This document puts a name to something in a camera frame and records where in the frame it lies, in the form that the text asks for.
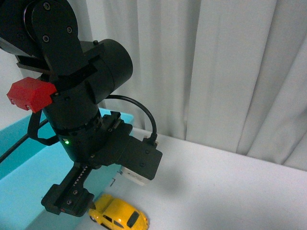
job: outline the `toy car window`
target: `toy car window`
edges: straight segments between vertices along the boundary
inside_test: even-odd
[[[106,218],[108,221],[112,222],[112,219],[110,217],[107,217],[106,215],[103,215],[104,218]]]
[[[120,223],[118,223],[117,221],[114,221],[114,224],[121,227],[122,229],[124,228],[124,226],[122,226]]]
[[[134,223],[136,222],[136,220],[138,219],[138,217],[139,217],[139,213],[138,212],[133,212],[133,214],[131,215],[131,217],[128,219],[128,222],[127,222],[127,226],[129,227],[129,228],[131,228],[133,225],[134,225]]]

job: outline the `screw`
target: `screw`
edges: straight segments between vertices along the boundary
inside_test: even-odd
[[[18,39],[19,41],[24,41],[24,40],[25,40],[24,34],[18,33],[18,34],[17,34],[17,39]]]
[[[71,34],[72,33],[72,28],[70,26],[67,27],[67,33]]]
[[[43,41],[48,43],[50,41],[50,38],[48,37],[48,35],[44,35],[43,36]]]
[[[50,4],[48,2],[45,2],[44,3],[44,8],[45,8],[46,11],[49,11],[51,9],[51,6],[50,6]]]

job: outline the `yellow car roof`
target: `yellow car roof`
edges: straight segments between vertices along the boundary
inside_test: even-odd
[[[127,202],[114,198],[111,204],[104,211],[104,215],[126,225],[134,211],[137,210]]]

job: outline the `yellow toy car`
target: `yellow toy car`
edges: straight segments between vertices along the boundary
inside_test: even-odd
[[[92,221],[109,230],[147,230],[148,219],[141,211],[127,202],[103,194],[96,202],[96,209],[90,209]]]

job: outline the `white wall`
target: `white wall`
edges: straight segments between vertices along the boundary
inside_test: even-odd
[[[17,60],[14,55],[0,49],[0,129],[30,114],[30,111],[12,105],[6,96],[11,85],[23,77],[16,63]]]

